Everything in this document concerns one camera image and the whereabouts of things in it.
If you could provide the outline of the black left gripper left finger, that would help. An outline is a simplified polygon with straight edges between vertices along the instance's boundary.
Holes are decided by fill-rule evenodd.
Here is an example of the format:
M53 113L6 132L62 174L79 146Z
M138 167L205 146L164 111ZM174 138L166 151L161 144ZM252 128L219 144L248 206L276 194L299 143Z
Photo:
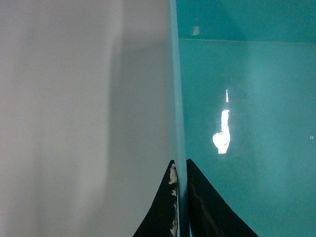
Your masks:
M152 205L135 237L176 237L178 231L178 176L171 160Z

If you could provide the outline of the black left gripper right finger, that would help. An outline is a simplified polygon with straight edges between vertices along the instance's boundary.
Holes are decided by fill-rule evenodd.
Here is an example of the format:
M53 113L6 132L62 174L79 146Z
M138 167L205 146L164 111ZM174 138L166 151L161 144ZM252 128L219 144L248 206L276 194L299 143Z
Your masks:
M189 220L194 237L256 237L229 207L198 166L187 160Z

